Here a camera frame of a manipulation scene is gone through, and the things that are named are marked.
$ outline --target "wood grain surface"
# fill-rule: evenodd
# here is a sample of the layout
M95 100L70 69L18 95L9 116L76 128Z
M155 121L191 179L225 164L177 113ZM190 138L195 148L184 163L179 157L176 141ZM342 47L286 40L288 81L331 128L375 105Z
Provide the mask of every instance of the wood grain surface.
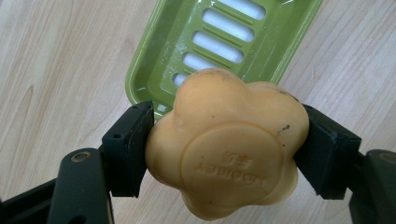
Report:
M0 196L56 177L61 159L101 137L130 106L125 75L154 0L0 0ZM396 151L396 1L323 0L280 86ZM300 175L282 203L213 223L351 223L350 192L324 201ZM114 198L116 223L205 223L146 173L140 197Z

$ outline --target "drainage slot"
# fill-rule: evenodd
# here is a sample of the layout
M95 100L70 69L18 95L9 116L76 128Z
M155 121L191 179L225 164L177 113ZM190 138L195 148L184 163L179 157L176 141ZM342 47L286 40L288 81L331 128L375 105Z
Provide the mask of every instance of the drainage slot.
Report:
M172 81L177 87L179 87L184 82L184 79L186 79L186 77L187 76L184 74L177 73L173 75Z
M243 25L231 18L228 18L213 9L207 9L204 12L203 20L220 30L236 36L244 41L252 41L254 38L254 32L246 25Z
M195 32L192 36L192 42L233 63L241 63L244 59L244 55L239 49L232 47L204 32Z
M262 20L265 17L265 8L249 0L219 0L219 2L256 20Z
M217 67L215 64L193 54L193 53L186 53L184 55L183 63L186 64L188 67L191 67L197 71Z

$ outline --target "flower-shaped soap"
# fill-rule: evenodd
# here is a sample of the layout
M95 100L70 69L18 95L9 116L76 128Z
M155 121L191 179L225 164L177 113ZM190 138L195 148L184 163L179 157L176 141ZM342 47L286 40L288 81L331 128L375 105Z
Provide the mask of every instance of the flower-shaped soap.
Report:
M206 220L249 204L271 204L295 189L294 153L308 134L304 107L275 84L245 84L223 69L186 78L174 110L152 129L150 173L179 189Z

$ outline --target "orange soap bar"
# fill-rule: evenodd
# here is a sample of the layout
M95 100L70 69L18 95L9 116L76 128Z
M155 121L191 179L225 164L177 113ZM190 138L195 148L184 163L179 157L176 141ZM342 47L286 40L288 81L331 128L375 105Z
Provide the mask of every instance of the orange soap bar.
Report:
M291 195L293 155L308 128L302 104L277 85L205 69L186 78L174 110L154 125L146 163L158 181L180 190L192 213L213 220Z

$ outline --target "soap dish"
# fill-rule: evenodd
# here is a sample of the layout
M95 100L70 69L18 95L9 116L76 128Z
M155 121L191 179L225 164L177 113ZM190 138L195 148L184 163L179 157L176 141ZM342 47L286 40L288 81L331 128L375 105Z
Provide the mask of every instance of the soap dish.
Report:
M191 73L221 67L278 83L322 0L158 0L126 76L132 104L172 110Z

